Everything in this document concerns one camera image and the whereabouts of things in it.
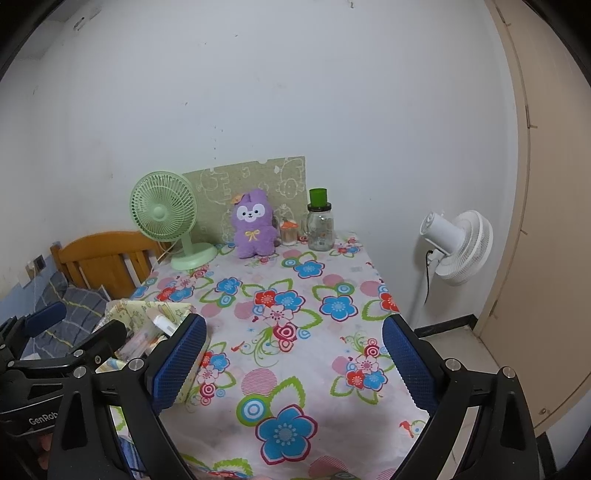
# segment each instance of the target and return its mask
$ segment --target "stuffed animal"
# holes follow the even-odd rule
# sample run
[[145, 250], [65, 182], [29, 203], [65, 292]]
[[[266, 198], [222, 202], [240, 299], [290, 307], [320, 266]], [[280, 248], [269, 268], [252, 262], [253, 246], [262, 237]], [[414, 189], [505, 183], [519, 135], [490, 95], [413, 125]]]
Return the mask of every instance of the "stuffed animal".
[[277, 230], [273, 227], [272, 220], [273, 209], [263, 190], [255, 189], [242, 196], [232, 213], [238, 257], [267, 256], [275, 252]]

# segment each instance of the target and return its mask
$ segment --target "blue wall section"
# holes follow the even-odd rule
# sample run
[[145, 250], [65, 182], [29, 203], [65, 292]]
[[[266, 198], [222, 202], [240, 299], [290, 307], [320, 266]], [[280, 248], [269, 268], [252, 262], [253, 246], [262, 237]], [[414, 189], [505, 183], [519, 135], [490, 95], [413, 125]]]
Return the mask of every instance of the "blue wall section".
[[37, 300], [41, 297], [51, 276], [56, 272], [56, 264], [50, 255], [45, 259], [46, 267], [41, 274], [25, 288], [16, 285], [10, 293], [0, 300], [0, 325], [9, 318], [28, 315], [35, 311]]

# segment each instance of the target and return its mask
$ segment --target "wooden chair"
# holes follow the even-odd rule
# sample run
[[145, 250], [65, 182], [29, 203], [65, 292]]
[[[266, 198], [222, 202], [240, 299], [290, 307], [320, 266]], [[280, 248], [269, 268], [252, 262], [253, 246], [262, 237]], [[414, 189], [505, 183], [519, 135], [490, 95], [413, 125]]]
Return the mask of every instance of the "wooden chair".
[[140, 232], [96, 233], [79, 238], [64, 248], [52, 245], [50, 250], [57, 269], [71, 283], [87, 288], [86, 278], [90, 288], [103, 285], [113, 299], [128, 298], [136, 288], [124, 254], [129, 255], [135, 273], [143, 283], [152, 269], [148, 252], [154, 252], [158, 258], [164, 253], [158, 242]]

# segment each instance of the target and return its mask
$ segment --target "silver screw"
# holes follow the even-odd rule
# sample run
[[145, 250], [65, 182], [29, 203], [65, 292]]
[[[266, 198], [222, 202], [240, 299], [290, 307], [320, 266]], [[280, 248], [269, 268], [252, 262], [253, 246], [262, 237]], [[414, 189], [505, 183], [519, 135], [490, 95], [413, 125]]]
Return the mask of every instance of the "silver screw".
[[134, 358], [127, 365], [135, 372], [144, 366], [144, 361], [141, 358]]
[[515, 378], [515, 370], [511, 367], [503, 367], [503, 375], [507, 378]]
[[462, 364], [455, 358], [448, 358], [445, 360], [445, 366], [448, 367], [452, 372], [457, 372], [462, 368]]
[[86, 367], [79, 366], [74, 370], [74, 376], [76, 378], [82, 378], [86, 375]]

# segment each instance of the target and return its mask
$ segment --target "green desk fan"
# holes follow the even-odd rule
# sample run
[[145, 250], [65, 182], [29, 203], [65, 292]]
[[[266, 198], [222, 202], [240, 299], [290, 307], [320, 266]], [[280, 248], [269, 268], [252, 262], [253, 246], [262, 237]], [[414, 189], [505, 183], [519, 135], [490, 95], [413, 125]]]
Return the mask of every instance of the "green desk fan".
[[148, 173], [135, 184], [129, 209], [138, 228], [152, 240], [175, 242], [180, 238], [183, 251], [172, 256], [173, 269], [192, 270], [216, 257], [213, 245], [191, 241], [197, 221], [197, 197], [182, 175], [169, 171]]

